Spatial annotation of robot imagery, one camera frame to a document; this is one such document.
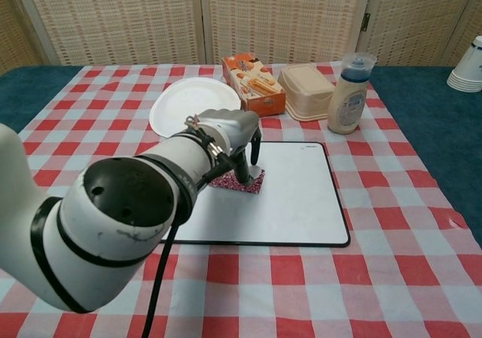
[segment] whiteboard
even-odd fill
[[[249,160],[249,146],[246,156]],[[324,147],[262,142],[259,194],[206,187],[176,243],[347,246],[349,231]]]

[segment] woven panel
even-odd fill
[[[248,51],[265,63],[336,60],[355,48],[360,1],[203,0],[206,50],[214,63]]]
[[[203,62],[196,0],[34,3],[62,64]]]
[[[467,0],[380,0],[367,50],[380,65],[438,65]]]
[[[22,65],[41,63],[11,0],[0,0],[0,26],[0,75]]]
[[[482,35],[482,0],[469,0],[442,58],[442,65],[457,65],[470,43]]]

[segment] beige container lid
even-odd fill
[[[334,85],[313,64],[283,67],[278,82],[286,92],[286,111],[295,120],[327,117]]]

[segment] stack of white cups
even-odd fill
[[[482,90],[482,35],[475,37],[459,64],[450,73],[447,84],[462,92]]]

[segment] black cable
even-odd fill
[[[152,287],[151,301],[149,302],[148,314],[145,317],[144,330],[142,331],[142,338],[148,338],[151,332],[152,321],[154,313],[156,312],[157,298],[159,297],[160,283],[163,281],[164,270],[166,269],[167,259],[171,252],[172,243],[174,242],[175,234],[177,233],[179,224],[174,221],[171,229],[164,243],[163,252],[160,255],[159,264],[157,265],[156,276],[154,278],[154,285]]]

